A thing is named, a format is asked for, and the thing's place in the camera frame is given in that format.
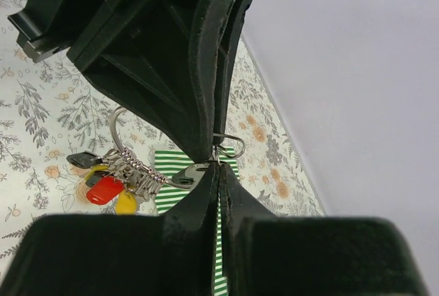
green striped paper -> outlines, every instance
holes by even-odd
[[[235,154],[233,148],[227,148],[228,154]],[[219,156],[221,161],[227,162],[232,166],[233,171],[239,178],[238,166],[236,160],[228,159],[225,156]],[[155,169],[166,176],[173,176],[185,167],[193,164],[183,152],[167,150],[155,153]],[[156,205],[159,214],[169,210],[173,205],[178,203],[189,191],[180,190],[169,185],[164,185],[156,196]],[[221,214],[218,210],[217,224],[217,253],[215,259],[215,296],[227,295],[226,279],[222,276],[222,252],[221,252]]]

yellow key tag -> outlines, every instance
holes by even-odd
[[[115,210],[118,215],[134,215],[137,210],[137,201],[134,195],[125,190],[122,191],[117,198]]]
[[[97,166],[94,166],[90,172],[86,175],[86,177],[84,177],[84,180],[89,180],[90,177],[92,177],[94,175],[94,173],[96,171],[106,171],[108,169],[108,166],[105,166],[104,164],[99,164]]]

metal hook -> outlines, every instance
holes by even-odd
[[[240,142],[242,144],[241,151],[239,153],[235,154],[234,156],[231,156],[230,154],[228,154],[227,149],[225,147],[223,147],[222,145],[215,145],[216,151],[220,152],[223,156],[226,156],[229,159],[238,159],[238,158],[242,157],[244,152],[246,152],[246,144],[242,140],[242,138],[239,138],[237,136],[227,135],[227,134],[220,134],[220,133],[213,133],[213,135],[216,137],[224,137],[224,138],[229,138],[231,140],[237,140],[238,142]]]

black plastic part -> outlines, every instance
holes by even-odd
[[[10,20],[35,61],[68,57],[100,92],[165,132],[195,162],[224,133],[252,0],[29,0]]]
[[[25,235],[0,295],[212,295],[217,202],[212,164],[160,217],[44,217]]]
[[[85,151],[80,153],[69,154],[67,156],[67,162],[81,169],[89,169],[93,166],[101,164],[102,158],[96,156],[91,152]]]
[[[88,180],[85,181],[85,185],[87,185],[89,188],[94,187],[98,181],[100,181],[103,177],[109,176],[109,172],[107,171],[94,171],[93,175],[89,177]]]
[[[218,190],[229,295],[428,295],[391,223],[275,217],[244,190],[230,166],[213,163],[161,217],[37,221],[0,296],[212,295]]]
[[[71,46],[102,0],[27,0],[9,16],[19,30],[18,44],[35,62]]]

key ring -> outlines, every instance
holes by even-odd
[[[173,186],[175,188],[181,188],[183,190],[191,190],[190,185],[174,183],[171,180],[169,180],[167,177],[165,177],[164,175],[156,172],[153,168],[146,166],[142,161],[137,159],[135,153],[131,149],[129,149],[123,145],[121,139],[119,138],[119,135],[117,134],[116,122],[117,122],[117,118],[119,117],[119,115],[125,111],[126,111],[126,109],[124,107],[119,106],[118,108],[116,108],[116,110],[113,112],[113,114],[111,115],[111,117],[109,119],[111,138],[114,140],[114,142],[116,144],[116,148],[121,152],[122,158],[125,160],[125,162],[128,165],[130,165],[134,170],[139,171],[140,173],[144,173],[146,177],[151,179],[151,181],[150,181],[151,183],[156,182],[160,185],[167,184],[167,185]],[[221,145],[214,145],[213,146],[213,159],[217,160],[218,163],[220,163],[219,154],[222,154],[229,159],[238,159],[239,157],[241,157],[244,154],[244,152],[246,150],[246,144],[241,138],[236,137],[236,136],[227,135],[227,134],[220,134],[220,133],[213,133],[213,135],[216,137],[224,137],[224,138],[230,138],[232,140],[237,140],[238,142],[240,142],[242,144],[241,151],[233,156],[231,156],[230,154],[227,153],[227,149],[225,147],[223,147]]]
[[[116,110],[113,112],[113,114],[110,116],[109,119],[109,127],[110,127],[110,135],[111,138],[114,140],[116,144],[116,148],[122,153],[122,156],[126,161],[135,169],[138,170],[140,173],[146,174],[148,177],[151,178],[151,182],[157,182],[159,184],[167,184],[170,186],[173,186],[174,188],[181,188],[183,190],[190,190],[190,185],[184,185],[184,184],[177,184],[166,178],[164,175],[157,173],[153,168],[146,166],[142,161],[138,160],[136,158],[135,153],[130,150],[129,148],[125,147],[119,138],[119,135],[117,134],[117,128],[116,128],[116,122],[119,115],[123,112],[125,112],[126,109],[122,106],[119,106],[116,108]]]

